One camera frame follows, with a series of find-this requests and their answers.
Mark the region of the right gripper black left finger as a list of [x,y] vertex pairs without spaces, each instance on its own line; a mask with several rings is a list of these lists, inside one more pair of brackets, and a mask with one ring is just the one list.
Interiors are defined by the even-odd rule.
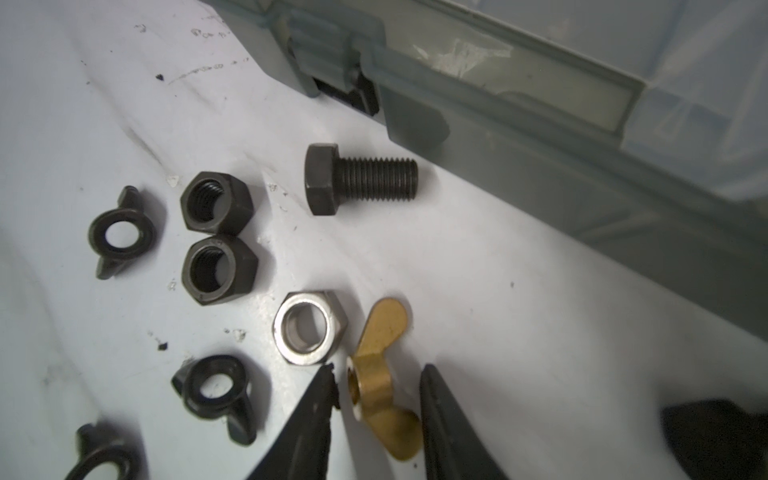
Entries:
[[331,415],[339,409],[332,364],[318,369],[275,442],[247,479],[327,478]]

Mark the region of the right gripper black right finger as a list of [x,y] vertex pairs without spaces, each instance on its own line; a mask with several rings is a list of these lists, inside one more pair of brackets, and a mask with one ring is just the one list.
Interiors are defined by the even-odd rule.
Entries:
[[427,479],[508,479],[435,365],[424,366],[419,392]]

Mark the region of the brass wing nut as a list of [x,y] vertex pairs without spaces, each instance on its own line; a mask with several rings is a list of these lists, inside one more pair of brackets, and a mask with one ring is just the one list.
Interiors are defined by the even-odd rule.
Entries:
[[423,446],[418,415],[394,403],[394,382],[385,357],[407,330],[408,313],[399,300],[377,301],[369,312],[355,352],[347,358],[347,385],[355,418],[366,424],[396,460],[413,458]]

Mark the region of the black wing nut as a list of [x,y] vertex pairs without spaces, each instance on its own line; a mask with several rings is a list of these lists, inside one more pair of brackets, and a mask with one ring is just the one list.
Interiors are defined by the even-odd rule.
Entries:
[[87,238],[98,257],[95,277],[99,280],[113,278],[148,253],[154,246],[157,231],[145,211],[139,190],[125,186],[117,206],[91,222]]
[[691,479],[765,479],[767,415],[729,399],[707,399],[660,412],[666,445]]
[[88,423],[75,434],[79,459],[66,480],[85,479],[103,464],[113,464],[119,480],[139,477],[141,460],[138,451],[108,424]]
[[[223,395],[209,398],[202,392],[209,378],[224,375],[232,385]],[[203,420],[226,418],[228,435],[239,445],[251,445],[257,437],[256,416],[248,396],[249,376],[243,363],[232,355],[212,355],[182,366],[171,385],[193,416]]]

